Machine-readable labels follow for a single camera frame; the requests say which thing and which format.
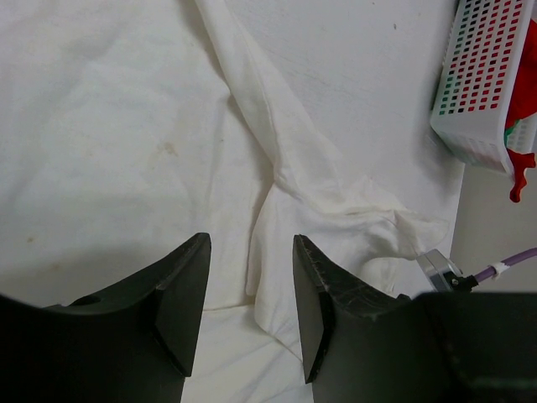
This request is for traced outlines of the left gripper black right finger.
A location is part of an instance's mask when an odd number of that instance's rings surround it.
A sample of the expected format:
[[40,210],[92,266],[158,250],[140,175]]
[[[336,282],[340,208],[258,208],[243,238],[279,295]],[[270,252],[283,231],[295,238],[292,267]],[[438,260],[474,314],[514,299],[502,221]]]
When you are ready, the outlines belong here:
[[317,402],[533,402],[536,296],[478,286],[528,249],[415,298],[388,296],[297,235],[293,275],[305,381]]

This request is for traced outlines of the green t shirt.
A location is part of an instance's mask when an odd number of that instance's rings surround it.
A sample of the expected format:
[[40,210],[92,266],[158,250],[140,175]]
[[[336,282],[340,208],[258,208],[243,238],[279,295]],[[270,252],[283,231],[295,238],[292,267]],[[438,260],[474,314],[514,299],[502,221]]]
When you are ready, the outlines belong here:
[[506,128],[503,133],[503,143],[505,146],[508,145],[509,136],[513,133],[519,123],[518,119],[513,120],[512,122],[506,123]]

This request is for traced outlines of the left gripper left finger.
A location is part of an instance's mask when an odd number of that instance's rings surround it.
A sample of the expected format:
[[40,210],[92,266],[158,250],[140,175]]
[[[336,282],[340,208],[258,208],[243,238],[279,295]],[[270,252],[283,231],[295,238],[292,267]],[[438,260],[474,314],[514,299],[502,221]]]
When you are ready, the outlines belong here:
[[196,355],[211,262],[198,233],[68,306],[1,299],[4,402],[178,402]]

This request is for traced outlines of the red t shirt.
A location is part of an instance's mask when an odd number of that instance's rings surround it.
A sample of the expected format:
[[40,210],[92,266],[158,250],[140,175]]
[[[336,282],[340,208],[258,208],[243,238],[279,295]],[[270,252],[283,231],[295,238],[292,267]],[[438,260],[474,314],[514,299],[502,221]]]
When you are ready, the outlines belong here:
[[518,119],[519,123],[505,146],[514,170],[514,185],[509,198],[520,202],[521,191],[527,185],[526,170],[536,167],[534,126],[536,125],[536,22],[529,21],[524,48],[508,107],[506,123]]

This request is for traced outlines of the white plastic basket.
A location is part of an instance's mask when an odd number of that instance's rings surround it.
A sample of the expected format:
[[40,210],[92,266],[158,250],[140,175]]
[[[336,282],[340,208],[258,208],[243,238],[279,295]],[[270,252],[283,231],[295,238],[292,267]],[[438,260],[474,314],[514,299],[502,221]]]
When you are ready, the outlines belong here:
[[533,1],[461,1],[430,126],[462,162],[513,176],[503,143]]

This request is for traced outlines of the white t shirt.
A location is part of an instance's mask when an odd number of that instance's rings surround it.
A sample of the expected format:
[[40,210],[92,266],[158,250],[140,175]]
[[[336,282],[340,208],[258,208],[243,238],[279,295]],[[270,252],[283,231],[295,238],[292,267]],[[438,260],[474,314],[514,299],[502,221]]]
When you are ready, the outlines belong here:
[[293,238],[389,292],[447,225],[353,176],[223,1],[1,4],[1,291],[67,304],[212,242],[186,402],[299,399]]

